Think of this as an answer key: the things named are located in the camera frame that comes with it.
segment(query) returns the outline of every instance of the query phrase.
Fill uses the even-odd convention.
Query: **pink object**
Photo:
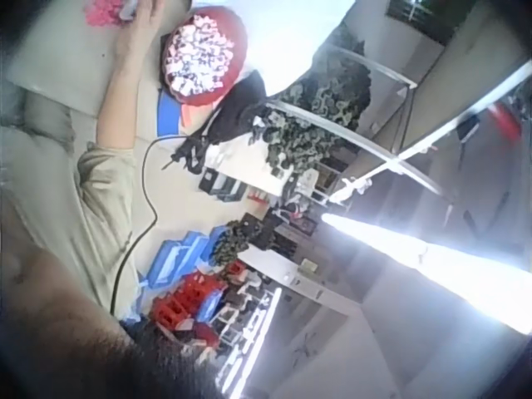
[[[488,107],[488,112],[494,118],[504,137],[510,141],[518,141],[521,138],[521,123],[504,103],[492,104]]]
[[[181,106],[181,124],[183,127],[190,126],[191,123],[191,117],[190,117],[190,106],[187,106],[186,104],[183,104]]]
[[[124,0],[92,0],[91,5],[85,7],[86,23],[92,27],[106,25],[121,25],[119,18]]]

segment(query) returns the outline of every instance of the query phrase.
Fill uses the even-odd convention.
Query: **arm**
[[[96,143],[100,147],[129,150],[135,144],[140,74],[163,8],[163,0],[140,0],[135,21],[119,34],[115,70],[98,116]]]

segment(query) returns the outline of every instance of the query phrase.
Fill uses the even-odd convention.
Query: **metal rail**
[[[439,139],[452,132],[458,125],[463,122],[471,114],[478,114],[485,110],[488,106],[499,100],[504,94],[516,88],[521,82],[532,76],[532,60],[527,61],[524,65],[519,67],[514,73],[504,79],[497,87],[480,98],[475,104],[463,110],[458,116],[454,117],[443,126],[439,127],[429,135],[419,140],[416,144],[403,150],[398,158],[400,160],[407,160],[414,155],[426,150],[431,145],[436,143]],[[361,176],[360,179],[369,179],[384,170],[390,169],[390,163],[379,165],[374,170],[367,172]]]
[[[312,112],[305,111],[302,108],[292,106],[282,101],[271,101],[267,104],[267,106],[278,111],[286,112],[289,115],[304,119],[312,123],[313,125],[321,127],[326,131],[330,131],[334,135],[342,137],[345,140],[351,141],[363,150],[366,150],[379,157],[380,159],[385,160],[385,165],[387,165],[387,169],[396,171],[399,174],[405,174],[410,178],[414,179],[420,185],[423,185],[424,187],[432,191],[434,194],[440,195],[444,198],[447,198],[450,202],[453,202],[452,196],[449,195],[443,189],[443,187],[438,185],[434,180],[429,178],[427,175],[421,173],[414,166],[393,155],[390,151],[380,147],[375,142],[367,139],[363,135],[359,135],[358,133],[350,131],[349,129],[340,126],[337,123],[331,122],[325,118],[322,118],[321,116],[313,114]]]

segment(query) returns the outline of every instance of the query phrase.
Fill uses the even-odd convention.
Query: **black bag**
[[[238,82],[218,104],[211,117],[172,155],[185,158],[185,167],[200,175],[209,145],[218,145],[251,132],[254,117],[266,100],[263,78],[257,71]]]

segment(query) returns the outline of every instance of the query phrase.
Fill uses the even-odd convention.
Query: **beige shirt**
[[[60,140],[0,129],[3,193],[35,243],[55,254],[87,295],[109,308],[116,271],[131,238],[132,150],[89,144],[74,165]],[[137,294],[136,270],[127,264],[117,317],[127,315]]]

